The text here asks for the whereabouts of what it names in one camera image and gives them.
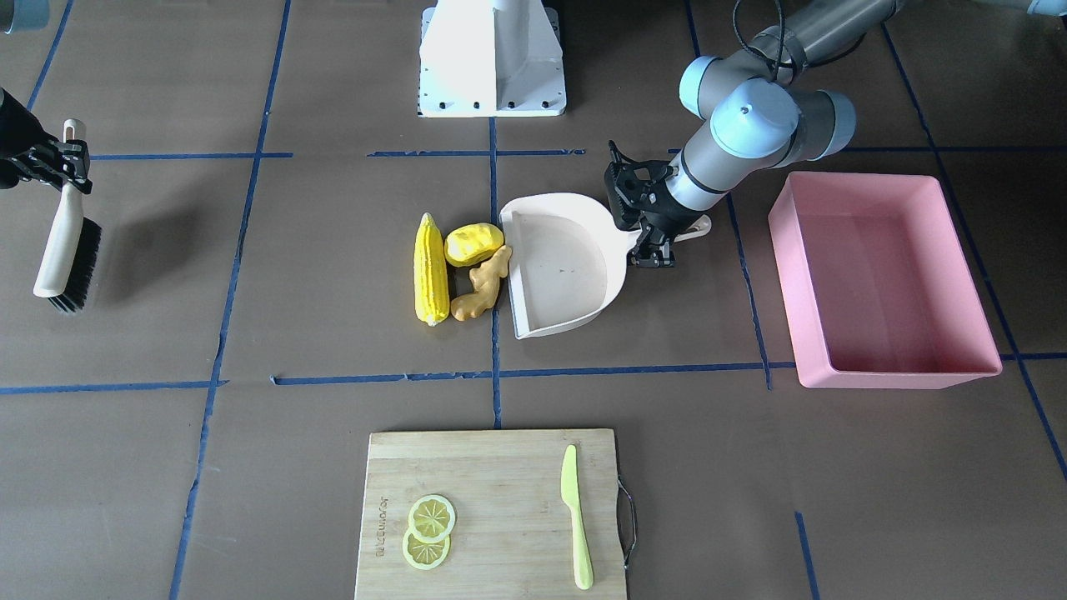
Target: pink bin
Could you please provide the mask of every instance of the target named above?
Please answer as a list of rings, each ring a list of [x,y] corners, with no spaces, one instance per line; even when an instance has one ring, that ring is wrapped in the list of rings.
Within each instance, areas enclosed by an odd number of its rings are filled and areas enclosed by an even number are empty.
[[[769,221],[803,386],[937,390],[1001,372],[936,178],[792,173]]]

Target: white dustpan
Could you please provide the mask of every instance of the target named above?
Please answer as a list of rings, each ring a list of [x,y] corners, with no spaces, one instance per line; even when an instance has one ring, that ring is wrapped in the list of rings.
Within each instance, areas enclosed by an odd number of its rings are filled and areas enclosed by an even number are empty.
[[[591,321],[615,300],[626,278],[626,254],[640,231],[616,228],[611,212],[576,193],[515,199],[500,210],[513,250],[508,277],[515,337],[540,337]],[[682,241],[706,234],[701,217]]]

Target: knife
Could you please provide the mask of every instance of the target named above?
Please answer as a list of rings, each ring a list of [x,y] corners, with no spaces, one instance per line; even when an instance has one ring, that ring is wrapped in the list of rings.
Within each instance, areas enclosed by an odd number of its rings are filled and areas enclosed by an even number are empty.
[[[574,444],[563,453],[563,469],[559,475],[559,493],[571,509],[571,541],[574,555],[574,585],[589,589],[593,585],[593,564],[589,559],[586,528],[582,524],[582,501],[578,499],[578,451]]]

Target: ginger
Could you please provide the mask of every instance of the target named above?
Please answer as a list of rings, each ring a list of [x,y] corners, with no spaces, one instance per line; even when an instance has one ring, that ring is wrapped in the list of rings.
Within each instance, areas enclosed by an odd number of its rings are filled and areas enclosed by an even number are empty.
[[[452,316],[456,320],[477,318],[496,303],[496,296],[500,293],[500,280],[508,277],[510,258],[511,247],[501,246],[489,260],[471,269],[471,284],[474,285],[474,291],[452,300]]]

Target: wooden cutting board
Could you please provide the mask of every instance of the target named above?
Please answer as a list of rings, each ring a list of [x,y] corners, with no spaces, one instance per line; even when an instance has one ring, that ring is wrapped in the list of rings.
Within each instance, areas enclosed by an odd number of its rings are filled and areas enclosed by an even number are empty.
[[[569,444],[593,586],[574,585],[570,510],[559,494]],[[436,493],[456,506],[448,557],[428,571],[404,560],[408,511]],[[610,429],[417,431],[370,436],[356,600],[575,598],[625,600]]]

